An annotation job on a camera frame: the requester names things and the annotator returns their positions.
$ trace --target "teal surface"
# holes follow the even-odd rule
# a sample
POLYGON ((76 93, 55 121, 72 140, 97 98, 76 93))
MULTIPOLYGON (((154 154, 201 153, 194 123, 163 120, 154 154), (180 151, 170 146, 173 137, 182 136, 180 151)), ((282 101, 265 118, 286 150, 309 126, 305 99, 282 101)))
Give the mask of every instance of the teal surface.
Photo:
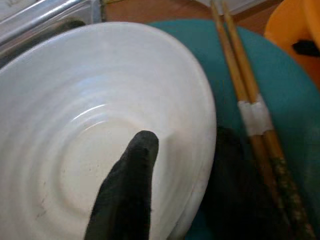
MULTIPOLYGON (((214 94, 217 124, 232 128, 245 137, 214 23, 209 20, 176 20, 151 25, 177 38, 195 55, 214 94)), ((320 238, 320 93, 287 54, 255 33, 242 28, 238 30, 289 168, 320 238)), ((211 239, 200 213, 187 239, 211 239)))

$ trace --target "wooden chopstick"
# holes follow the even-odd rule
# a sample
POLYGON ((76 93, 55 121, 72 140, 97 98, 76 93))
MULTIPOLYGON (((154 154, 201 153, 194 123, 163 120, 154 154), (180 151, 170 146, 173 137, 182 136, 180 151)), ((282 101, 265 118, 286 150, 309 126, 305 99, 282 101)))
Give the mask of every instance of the wooden chopstick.
MULTIPOLYGON (((242 80, 241 72, 236 61, 236 56, 232 50, 229 38, 227 36, 227 33, 225 31, 225 28, 213 1, 211 2, 211 8, 212 17, 215 20, 216 29, 218 31, 218 35, 221 41, 221 46, 225 55, 225 60, 230 71, 237 100, 239 102, 248 102, 249 97, 247 95, 247 91, 242 80)), ((260 135, 252 135, 249 136, 249 138, 252 150, 254 152, 254 156, 257 160, 256 165, 260 172, 260 175, 263 176, 264 184, 268 187, 274 202, 278 204, 279 194, 277 192, 275 177, 269 162, 268 152, 265 148, 263 138, 260 135)))
MULTIPOLYGON (((259 97, 262 100, 260 90, 242 41, 238 35, 237 28, 230 15, 228 6, 224 1, 222 2, 222 9, 237 63, 243 76, 242 80, 247 90, 248 98, 253 104, 259 101, 259 97)), ((315 240, 315 233, 309 223, 297 186, 288 170, 287 161, 276 131, 274 129, 264 131, 263 139, 270 156, 274 175, 277 179, 277 186, 284 205, 284 210, 289 218, 295 236, 299 240, 315 240)))

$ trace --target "orange container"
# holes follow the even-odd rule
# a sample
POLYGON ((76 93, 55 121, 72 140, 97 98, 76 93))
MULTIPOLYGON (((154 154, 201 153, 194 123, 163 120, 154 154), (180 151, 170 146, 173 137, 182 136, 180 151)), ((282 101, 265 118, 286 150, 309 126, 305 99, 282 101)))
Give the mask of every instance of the orange container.
POLYGON ((292 47, 312 40, 320 49, 320 0, 284 0, 270 16, 264 36, 302 65, 320 90, 320 57, 297 54, 292 47))

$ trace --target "chopsticks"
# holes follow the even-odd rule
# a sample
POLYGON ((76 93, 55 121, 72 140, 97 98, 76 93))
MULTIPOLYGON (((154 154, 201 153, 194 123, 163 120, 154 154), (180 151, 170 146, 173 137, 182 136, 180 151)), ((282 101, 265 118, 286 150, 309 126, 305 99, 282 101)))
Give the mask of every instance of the chopsticks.
POLYGON ((299 240, 315 240, 316 236, 309 223, 297 186, 288 170, 269 110, 260 93, 227 4, 223 1, 222 9, 232 44, 213 0, 211 0, 211 8, 241 117, 257 160, 257 168, 275 203, 280 207, 283 204, 295 237, 299 240))
POLYGON ((275 177, 273 175, 272 167, 268 159, 268 152, 263 143, 262 136, 251 134, 251 132, 253 132, 256 127, 254 126, 254 122, 250 122, 254 117, 252 116, 250 109, 251 107, 249 104, 249 96, 242 80, 242 75, 238 67, 236 56, 232 50, 231 43, 229 42, 227 33, 214 4, 212 4, 212 15, 215 20, 216 29, 218 31, 220 41, 222 43, 221 46, 224 52, 224 56, 229 67, 231 80, 234 86, 237 100, 239 102, 238 106, 246 112, 246 114, 242 117, 245 118, 244 122, 247 123, 246 128, 249 132, 248 135, 250 138, 250 143, 258 162, 257 168, 260 174, 263 176, 264 184, 267 185, 268 189, 270 190, 273 200, 278 204, 279 196, 276 188, 275 177))

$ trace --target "stainless steel surface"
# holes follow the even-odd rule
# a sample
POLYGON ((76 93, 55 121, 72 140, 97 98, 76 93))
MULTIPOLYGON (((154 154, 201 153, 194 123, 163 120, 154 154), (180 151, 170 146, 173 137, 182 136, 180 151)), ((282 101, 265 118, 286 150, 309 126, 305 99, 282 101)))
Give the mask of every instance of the stainless steel surface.
POLYGON ((100 0, 41 0, 0 21, 0 68, 69 29, 101 22, 100 0))
POLYGON ((0 0, 0 22, 29 7, 37 0, 0 0))

